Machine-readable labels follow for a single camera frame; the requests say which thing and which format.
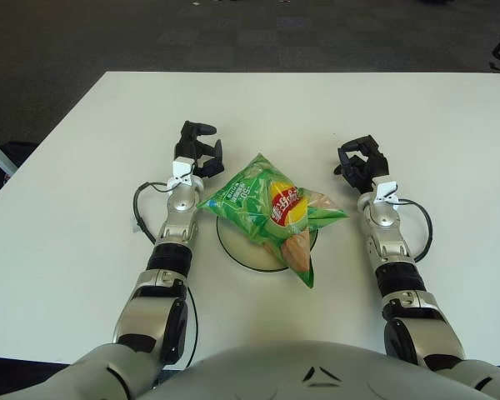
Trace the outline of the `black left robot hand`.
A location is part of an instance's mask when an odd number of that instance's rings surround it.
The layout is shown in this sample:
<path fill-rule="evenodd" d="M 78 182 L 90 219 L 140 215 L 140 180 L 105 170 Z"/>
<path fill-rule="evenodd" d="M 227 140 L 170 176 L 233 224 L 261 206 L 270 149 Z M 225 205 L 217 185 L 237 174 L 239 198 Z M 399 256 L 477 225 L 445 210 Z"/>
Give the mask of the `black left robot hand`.
<path fill-rule="evenodd" d="M 189 158 L 194 163 L 193 174 L 200 178 L 212 178 L 224 171 L 222 142 L 218 139 L 214 146 L 200 142 L 198 137 L 210 136 L 217 129 L 205 123 L 186 121 L 181 130 L 180 140 L 174 148 L 174 158 Z"/>

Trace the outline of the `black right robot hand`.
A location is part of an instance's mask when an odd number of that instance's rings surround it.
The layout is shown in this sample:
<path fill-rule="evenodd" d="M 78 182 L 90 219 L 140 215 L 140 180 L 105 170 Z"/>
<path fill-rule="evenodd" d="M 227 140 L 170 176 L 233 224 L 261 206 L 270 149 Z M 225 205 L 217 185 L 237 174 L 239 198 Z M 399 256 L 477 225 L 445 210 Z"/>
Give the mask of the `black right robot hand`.
<path fill-rule="evenodd" d="M 373 179 L 389 174 L 388 160 L 371 135 L 344 143 L 337 149 L 339 164 L 333 173 L 343 176 L 361 194 L 373 190 Z"/>

